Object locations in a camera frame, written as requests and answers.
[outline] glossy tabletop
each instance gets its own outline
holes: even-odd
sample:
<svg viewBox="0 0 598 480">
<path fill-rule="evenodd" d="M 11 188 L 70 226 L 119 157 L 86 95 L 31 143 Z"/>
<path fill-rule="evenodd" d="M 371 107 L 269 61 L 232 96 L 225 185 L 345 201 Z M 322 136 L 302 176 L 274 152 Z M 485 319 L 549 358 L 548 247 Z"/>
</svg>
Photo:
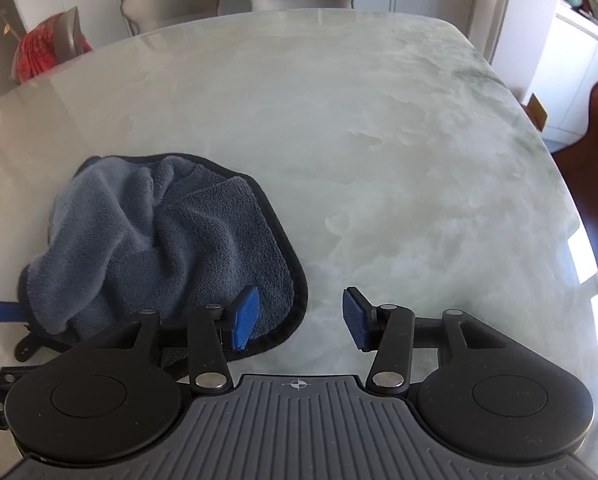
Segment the glossy tabletop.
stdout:
<svg viewBox="0 0 598 480">
<path fill-rule="evenodd" d="M 231 365 L 358 374 L 341 294 L 418 316 L 462 308 L 572 372 L 596 413 L 598 273 L 559 171 L 451 25 L 292 10 L 212 18 L 81 56 L 0 99 L 0 299 L 44 251 L 54 197 L 91 155 L 186 152 L 253 176 L 305 271 L 308 314 Z M 22 327 L 0 326 L 0 366 Z M 416 351 L 413 381 L 435 368 Z M 0 434 L 0 472 L 15 459 Z"/>
</svg>

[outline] cloth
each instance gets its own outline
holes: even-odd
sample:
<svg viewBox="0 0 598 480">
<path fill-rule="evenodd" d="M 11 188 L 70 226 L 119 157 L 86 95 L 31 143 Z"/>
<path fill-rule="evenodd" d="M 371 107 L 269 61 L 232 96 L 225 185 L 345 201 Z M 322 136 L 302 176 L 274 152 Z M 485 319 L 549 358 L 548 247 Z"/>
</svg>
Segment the cloth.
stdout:
<svg viewBox="0 0 598 480">
<path fill-rule="evenodd" d="M 300 285 L 305 277 L 282 254 L 289 244 L 277 240 L 287 238 L 281 226 L 272 231 L 278 221 L 250 177 L 184 156 L 97 159 L 55 200 L 49 248 L 20 279 L 20 301 L 44 332 L 86 338 L 141 308 L 183 320 L 195 306 L 229 303 L 246 285 L 260 298 L 250 341 L 284 330 L 259 351 L 296 329 L 307 297 L 303 284 L 295 298 L 290 269 Z"/>
<path fill-rule="evenodd" d="M 55 55 L 55 22 L 63 12 L 39 23 L 20 41 L 17 47 L 17 76 L 25 83 L 39 74 L 47 72 L 59 64 Z M 84 52 L 92 48 L 82 35 L 80 38 Z"/>
</svg>

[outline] red cloth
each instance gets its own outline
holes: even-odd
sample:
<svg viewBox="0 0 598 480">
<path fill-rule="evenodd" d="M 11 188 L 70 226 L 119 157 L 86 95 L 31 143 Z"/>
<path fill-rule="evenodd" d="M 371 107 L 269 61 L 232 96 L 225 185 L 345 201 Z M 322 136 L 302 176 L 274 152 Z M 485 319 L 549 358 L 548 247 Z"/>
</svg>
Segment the red cloth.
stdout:
<svg viewBox="0 0 598 480">
<path fill-rule="evenodd" d="M 59 16 L 61 13 L 39 23 L 20 41 L 17 48 L 17 76 L 20 82 L 25 83 L 59 64 L 53 41 L 55 22 Z M 84 52 L 92 50 L 86 38 L 82 36 L 80 41 Z"/>
</svg>

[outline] silver screw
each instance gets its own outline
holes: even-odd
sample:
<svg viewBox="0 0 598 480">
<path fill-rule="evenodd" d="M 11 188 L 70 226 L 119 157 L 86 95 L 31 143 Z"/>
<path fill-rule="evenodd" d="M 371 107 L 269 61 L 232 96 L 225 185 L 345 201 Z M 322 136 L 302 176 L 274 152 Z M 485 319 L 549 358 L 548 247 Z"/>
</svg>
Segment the silver screw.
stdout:
<svg viewBox="0 0 598 480">
<path fill-rule="evenodd" d="M 382 388 L 399 388 L 403 382 L 403 376 L 397 372 L 379 372 L 373 376 L 373 383 Z"/>
<path fill-rule="evenodd" d="M 199 386 L 199 388 L 207 388 L 209 390 L 223 388 L 226 386 L 227 382 L 228 379 L 225 378 L 225 375 L 217 372 L 206 372 L 204 374 L 199 374 L 195 378 L 195 384 Z"/>
</svg>

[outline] gray ribbed plate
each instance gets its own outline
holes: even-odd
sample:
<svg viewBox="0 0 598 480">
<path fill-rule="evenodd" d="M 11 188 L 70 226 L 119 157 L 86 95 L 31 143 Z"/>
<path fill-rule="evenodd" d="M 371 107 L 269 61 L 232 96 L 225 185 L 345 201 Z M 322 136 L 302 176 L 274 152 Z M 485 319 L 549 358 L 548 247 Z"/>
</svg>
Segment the gray ribbed plate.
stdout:
<svg viewBox="0 0 598 480">
<path fill-rule="evenodd" d="M 244 376 L 195 400 L 160 444 L 114 465 L 60 468 L 25 458 L 6 480 L 591 480 L 573 457 L 530 467 L 482 464 L 445 449 L 404 402 L 355 378 Z"/>
</svg>

